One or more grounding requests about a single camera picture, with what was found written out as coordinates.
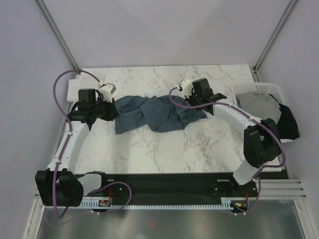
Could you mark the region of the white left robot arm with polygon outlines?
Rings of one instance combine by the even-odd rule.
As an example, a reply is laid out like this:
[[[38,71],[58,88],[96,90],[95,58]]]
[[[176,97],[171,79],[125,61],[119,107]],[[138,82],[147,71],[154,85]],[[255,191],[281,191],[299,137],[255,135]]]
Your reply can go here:
[[[96,120],[113,121],[118,115],[113,93],[115,85],[99,89],[80,89],[78,101],[67,115],[65,133],[47,169],[37,171],[35,182],[45,206],[77,207],[82,198],[94,191],[99,196],[109,192],[109,183],[100,173],[75,175],[82,145]]]

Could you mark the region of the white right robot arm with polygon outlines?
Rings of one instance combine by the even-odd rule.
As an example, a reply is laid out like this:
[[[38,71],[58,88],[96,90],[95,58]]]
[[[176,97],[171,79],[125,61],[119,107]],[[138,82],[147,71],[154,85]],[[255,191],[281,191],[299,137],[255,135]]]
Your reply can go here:
[[[182,80],[179,87],[191,106],[226,121],[241,133],[244,160],[233,172],[234,180],[228,183],[229,192],[240,196],[246,191],[246,184],[282,153],[275,122],[255,117],[232,104],[222,93],[215,94],[206,78]]]

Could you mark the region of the blue t shirt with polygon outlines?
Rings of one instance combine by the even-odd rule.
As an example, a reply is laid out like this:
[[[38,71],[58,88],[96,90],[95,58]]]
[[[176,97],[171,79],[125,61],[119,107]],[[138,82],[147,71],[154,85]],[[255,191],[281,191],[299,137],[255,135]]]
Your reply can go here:
[[[125,96],[115,101],[119,116],[115,133],[122,134],[148,125],[154,132],[184,130],[190,123],[206,119],[205,112],[185,109],[171,102],[169,96]]]

